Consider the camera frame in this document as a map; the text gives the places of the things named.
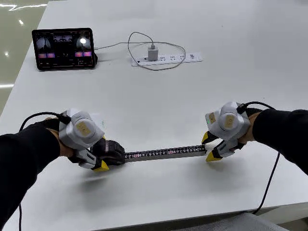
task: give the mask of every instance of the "white table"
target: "white table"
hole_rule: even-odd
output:
[[[151,72],[131,67],[119,46],[99,51],[104,62],[94,70],[39,72],[31,44],[0,131],[16,132],[35,112],[76,107],[101,113],[107,138],[127,151],[150,150],[199,144],[205,113],[231,100],[307,108],[307,10],[286,0],[52,1],[40,29],[91,27],[96,46],[140,31],[200,51],[204,61]],[[27,192],[23,227],[91,231],[255,209],[275,158],[252,143],[216,163],[143,161],[102,174],[59,158]],[[282,157],[264,207],[306,203],[307,191],[308,177]],[[16,230],[17,220],[15,213],[4,230]]]

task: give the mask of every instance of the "yellow label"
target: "yellow label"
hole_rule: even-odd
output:
[[[234,122],[234,116],[227,115],[225,121],[225,128],[232,128]]]
[[[81,132],[81,135],[83,136],[87,136],[91,133],[90,129],[88,129],[85,122],[80,122],[79,124],[76,125],[76,128]]]
[[[216,121],[214,112],[212,112],[211,114],[209,114],[208,117],[209,117],[209,119],[210,119],[211,124],[214,123],[214,122]]]

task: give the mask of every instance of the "reflective floor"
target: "reflective floor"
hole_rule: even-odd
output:
[[[0,0],[0,113],[48,0]]]

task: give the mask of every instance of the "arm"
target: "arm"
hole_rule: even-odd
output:
[[[293,112],[272,109],[249,117],[251,126],[240,143],[256,140],[295,163],[308,175],[308,155],[303,144],[308,142],[308,111]]]
[[[58,140],[57,131],[35,123],[17,134],[0,136],[0,230],[36,181],[38,173],[60,152],[72,150]]]

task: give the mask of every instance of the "electrical outlet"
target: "electrical outlet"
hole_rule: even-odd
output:
[[[139,57],[135,58],[136,62],[141,66],[147,65],[159,65],[159,64],[178,64],[184,58],[184,54],[163,54],[159,55],[157,61],[148,61],[147,57]],[[200,52],[195,53],[186,53],[186,58],[183,61],[184,63],[191,63],[191,62],[200,62],[203,61]],[[136,62],[131,59],[132,66],[138,66]]]

